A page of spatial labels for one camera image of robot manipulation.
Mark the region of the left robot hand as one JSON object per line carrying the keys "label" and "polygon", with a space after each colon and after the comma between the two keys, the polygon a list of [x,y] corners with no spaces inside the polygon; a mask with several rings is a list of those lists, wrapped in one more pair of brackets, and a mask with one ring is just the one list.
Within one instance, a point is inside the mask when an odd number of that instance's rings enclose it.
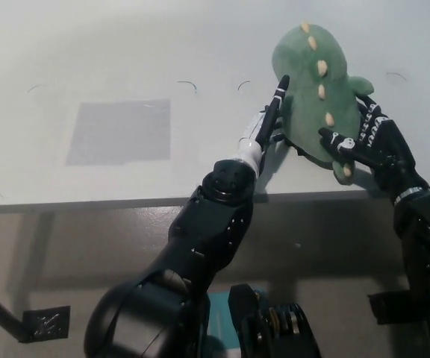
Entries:
{"label": "left robot hand", "polygon": [[234,159],[251,167],[257,178],[263,171],[267,149],[284,139],[284,134],[276,131],[281,129],[279,119],[282,117],[281,109],[289,84],[290,76],[283,75],[272,101],[254,116],[238,142]]}

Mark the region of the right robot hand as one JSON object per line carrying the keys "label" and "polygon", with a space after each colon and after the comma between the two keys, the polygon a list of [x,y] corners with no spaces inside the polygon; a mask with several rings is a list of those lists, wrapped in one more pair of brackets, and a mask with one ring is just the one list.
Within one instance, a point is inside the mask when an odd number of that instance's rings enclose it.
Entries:
{"label": "right robot hand", "polygon": [[358,136],[353,138],[320,128],[320,144],[334,158],[370,168],[377,187],[392,204],[430,193],[416,170],[416,161],[397,124],[368,95],[357,97],[361,114]]}

